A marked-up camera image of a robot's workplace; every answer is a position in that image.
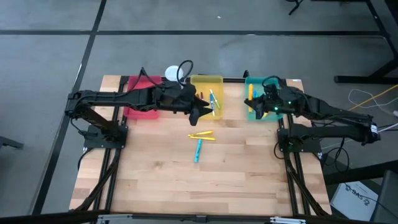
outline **box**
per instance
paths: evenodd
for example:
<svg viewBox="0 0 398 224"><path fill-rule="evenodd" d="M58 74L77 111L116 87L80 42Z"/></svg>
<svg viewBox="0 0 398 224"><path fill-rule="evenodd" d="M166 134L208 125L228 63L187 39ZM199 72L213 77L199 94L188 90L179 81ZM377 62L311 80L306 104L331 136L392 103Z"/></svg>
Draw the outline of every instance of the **box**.
<svg viewBox="0 0 398 224"><path fill-rule="evenodd" d="M203 93L203 100L210 103L210 89L213 91L215 98L218 101L220 109L218 109L216 102L214 101L214 112L206 114L200 119L221 119L223 117L223 77L220 75L192 75L191 84L197 89L197 94Z"/></svg>
<svg viewBox="0 0 398 224"><path fill-rule="evenodd" d="M137 78L138 78L137 75L130 76L129 84L127 86L127 91L130 91L132 89L133 85L137 82ZM160 77L160 76L151 76L150 78L156 84L162 83L162 77ZM151 86L154 86L154 84L152 82L150 82L147 77L141 76L137 85L135 85L134 89L139 90L139 89L148 88ZM125 107L123 113L128 119L157 119L157 118L159 118L159 112L154 111L154 110L142 112L142 111L135 111L131 108Z"/></svg>
<svg viewBox="0 0 398 224"><path fill-rule="evenodd" d="M249 97L249 85L253 84L253 90L257 92L257 97L264 94L264 87L261 85L262 81L266 77L247 77L244 81L244 95L245 98ZM279 88L278 80L276 78L270 78L265 82L265 85L275 84ZM284 115L276 114L274 112L269 112L267 116L263 117L262 119L256 119L256 112L252 110L249 112L249 106L244 105L246 107L247 117L250 121L277 121L281 119Z"/></svg>

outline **wooden table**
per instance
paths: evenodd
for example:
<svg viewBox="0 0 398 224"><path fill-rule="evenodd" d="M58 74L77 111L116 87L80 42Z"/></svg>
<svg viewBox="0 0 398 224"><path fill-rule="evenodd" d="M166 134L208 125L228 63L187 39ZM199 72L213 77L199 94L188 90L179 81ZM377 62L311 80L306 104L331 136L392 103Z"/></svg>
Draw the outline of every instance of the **wooden table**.
<svg viewBox="0 0 398 224"><path fill-rule="evenodd" d="M119 80L120 76L105 75L100 91L117 91ZM303 88L301 80L287 80L287 84ZM160 111L157 120L128 120L112 212L291 215L284 161L273 155L278 124L247 121L243 100L244 84L224 83L222 120L199 120L190 126L187 115L168 111ZM95 110L111 119L113 108ZM295 123L310 125L303 118ZM195 164L197 140L187 135L207 130L214 131L216 141L203 141ZM300 155L309 191L331 213L318 159L310 153ZM103 156L104 149L94 149L82 160L70 208L79 206L93 190ZM106 186L100 208L107 191ZM302 212L299 192L296 186Z"/></svg>

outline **yellow bin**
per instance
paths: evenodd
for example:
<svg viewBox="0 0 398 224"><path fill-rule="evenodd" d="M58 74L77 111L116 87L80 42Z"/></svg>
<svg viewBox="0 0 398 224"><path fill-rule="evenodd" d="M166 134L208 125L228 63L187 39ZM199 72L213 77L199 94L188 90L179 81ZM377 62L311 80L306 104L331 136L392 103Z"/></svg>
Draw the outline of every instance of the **yellow bin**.
<svg viewBox="0 0 398 224"><path fill-rule="evenodd" d="M215 98L218 101L220 108L218 109L216 102L214 102L214 112L202 116L200 119L221 119L223 117L223 77L220 75L192 75L191 84L197 89L197 94L203 93L203 100L210 103L210 89L213 91Z"/></svg>

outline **pink bin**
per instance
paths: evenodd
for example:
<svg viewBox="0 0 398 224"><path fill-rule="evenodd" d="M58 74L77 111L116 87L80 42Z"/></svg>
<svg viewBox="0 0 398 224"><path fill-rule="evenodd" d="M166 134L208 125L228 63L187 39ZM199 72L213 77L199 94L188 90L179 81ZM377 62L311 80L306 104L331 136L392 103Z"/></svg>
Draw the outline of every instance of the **pink bin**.
<svg viewBox="0 0 398 224"><path fill-rule="evenodd" d="M137 78L138 78L137 75L130 76L129 85L127 86L127 91L131 90L133 84L135 84L135 82L137 81ZM151 76L151 79L156 84L162 83L162 77L160 77L160 76ZM139 79L139 81L138 81L137 85L134 87L134 89L139 90L139 89L147 88L147 87L151 87L151 86L154 86L154 84L151 83L147 77L141 76L141 78ZM128 119L157 119L157 118L159 118L158 111L154 111L154 110L150 110L147 112L141 112L141 111L135 111L131 108L125 107L123 113Z"/></svg>

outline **paper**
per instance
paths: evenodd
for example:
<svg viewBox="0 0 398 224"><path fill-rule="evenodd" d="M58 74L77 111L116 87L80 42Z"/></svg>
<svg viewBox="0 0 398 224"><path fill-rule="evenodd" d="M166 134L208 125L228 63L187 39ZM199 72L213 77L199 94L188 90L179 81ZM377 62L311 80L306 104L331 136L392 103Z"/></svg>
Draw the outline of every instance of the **paper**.
<svg viewBox="0 0 398 224"><path fill-rule="evenodd" d="M361 182L342 183L338 186L330 205L349 219L370 221L378 195Z"/></svg>

